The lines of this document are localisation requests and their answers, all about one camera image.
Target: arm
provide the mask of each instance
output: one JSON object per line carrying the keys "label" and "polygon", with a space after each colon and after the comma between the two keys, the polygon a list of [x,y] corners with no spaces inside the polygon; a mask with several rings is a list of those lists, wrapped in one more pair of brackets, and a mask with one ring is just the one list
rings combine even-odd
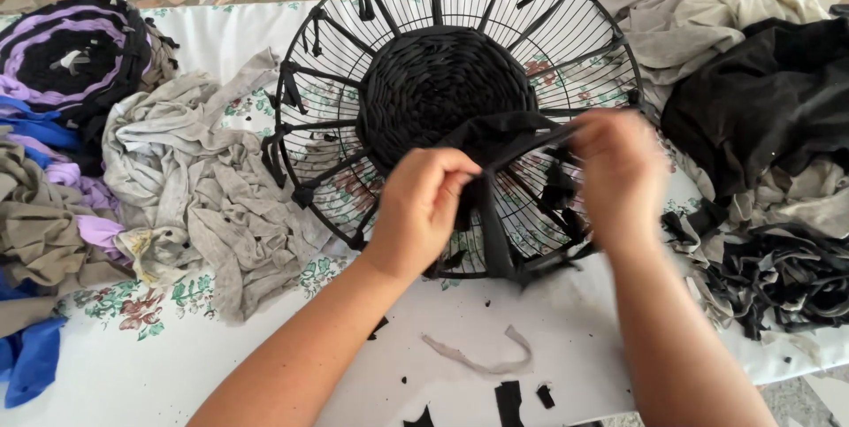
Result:
{"label": "arm", "polygon": [[380,318],[436,259],[481,168],[416,149],[387,180],[368,247],[215,389],[188,425],[312,425]]}
{"label": "arm", "polygon": [[632,113],[583,122],[584,202],[594,241],[613,267],[625,357],[649,426],[776,427],[757,389],[685,288],[658,237],[668,164]]}

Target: left hand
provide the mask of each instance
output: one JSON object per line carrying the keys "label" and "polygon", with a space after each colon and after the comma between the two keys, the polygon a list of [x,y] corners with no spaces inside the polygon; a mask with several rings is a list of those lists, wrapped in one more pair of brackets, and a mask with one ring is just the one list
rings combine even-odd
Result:
{"label": "left hand", "polygon": [[375,230],[360,255],[411,282],[440,256],[454,229],[460,192],[481,167],[457,149],[413,149],[389,175]]}

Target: woven center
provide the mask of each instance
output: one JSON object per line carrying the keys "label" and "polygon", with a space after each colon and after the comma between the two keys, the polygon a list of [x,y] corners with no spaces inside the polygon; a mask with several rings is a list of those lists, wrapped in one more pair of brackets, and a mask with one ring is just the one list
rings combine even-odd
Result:
{"label": "woven center", "polygon": [[363,84],[356,134],[382,175],[410,149],[433,147],[472,117],[537,110],[521,64],[469,28],[434,26],[392,39]]}

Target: white tablecloth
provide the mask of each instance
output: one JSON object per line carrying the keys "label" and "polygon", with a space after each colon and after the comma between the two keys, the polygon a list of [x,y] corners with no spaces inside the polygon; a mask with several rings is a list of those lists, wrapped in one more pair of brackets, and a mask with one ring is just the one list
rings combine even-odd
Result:
{"label": "white tablecloth", "polygon": [[[145,10],[182,45],[181,70],[203,69],[227,81],[270,46],[284,54],[314,1]],[[0,18],[0,27],[8,18]],[[272,127],[270,115],[250,128]],[[673,174],[667,208],[694,210],[700,195]],[[292,316],[348,259],[320,255],[301,285],[262,306],[243,326],[228,326],[210,309],[210,274],[197,273],[169,290],[123,282],[79,292],[60,306],[57,380],[26,405],[0,411],[0,424],[182,425],[236,365]],[[610,273],[602,255],[555,282],[519,294],[504,281],[417,281],[387,313],[389,324],[357,354],[318,425],[401,425],[430,406],[435,425],[498,425],[493,393],[519,379],[525,425],[564,425],[634,409],[622,358]],[[436,355],[424,333],[481,363],[518,359],[504,336],[513,324],[531,343],[534,360],[519,375],[484,377]],[[721,334],[752,382],[766,384],[849,362],[849,327],[821,329],[816,365],[786,342],[770,346],[743,337],[739,325]],[[792,362],[784,362],[785,357]],[[401,378],[407,377],[407,384]],[[551,382],[556,407],[545,410],[537,386]]]}

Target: purple stripe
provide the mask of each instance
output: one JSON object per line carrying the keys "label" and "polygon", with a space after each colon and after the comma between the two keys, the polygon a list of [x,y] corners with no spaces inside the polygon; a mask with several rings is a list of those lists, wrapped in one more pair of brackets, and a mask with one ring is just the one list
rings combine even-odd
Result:
{"label": "purple stripe", "polygon": [[[9,55],[9,59],[6,61],[6,66],[4,68],[5,74],[11,78],[14,78],[18,73],[18,69],[20,69],[20,64],[22,64],[24,61],[24,50],[34,44],[39,44],[48,41],[50,39],[51,34],[53,34],[55,31],[61,30],[103,30],[106,31],[106,33],[109,34],[112,38],[114,38],[115,43],[121,48],[124,47],[124,42],[126,40],[126,35],[121,31],[117,30],[112,24],[112,22],[107,19],[90,19],[86,21],[65,20],[61,24],[56,25],[47,31],[33,36],[32,39],[29,39],[28,41],[19,42],[18,44],[16,44],[15,47],[12,48],[12,52]],[[90,85],[86,88],[84,92],[66,96],[56,91],[48,91],[42,94],[41,92],[30,89],[30,97],[27,99],[27,102],[51,105],[58,105],[66,102],[79,102],[82,99],[86,98],[92,92],[111,84],[112,79],[115,77],[116,74],[118,74],[118,70],[121,67],[121,62],[123,61],[123,59],[123,56],[115,57],[115,67],[112,68],[112,71],[109,74],[106,74],[103,77],[103,80],[101,80],[101,82],[97,82],[95,84]]]}
{"label": "purple stripe", "polygon": [[122,23],[124,23],[124,25],[127,24],[126,18],[124,18],[124,15],[120,12],[110,11],[108,9],[101,9],[96,6],[74,6],[72,8],[63,9],[52,14],[39,14],[37,16],[29,16],[27,18],[23,18],[15,27],[15,30],[12,31],[12,34],[10,34],[6,39],[0,42],[0,49],[3,49],[4,46],[6,46],[6,44],[9,42],[9,40],[17,37],[20,34],[24,34],[27,31],[35,29],[36,24],[46,23],[48,21],[53,21],[54,19],[72,16],[80,11],[94,11],[99,12],[100,14],[104,14],[106,16],[115,15],[118,17],[118,19],[122,21]]}

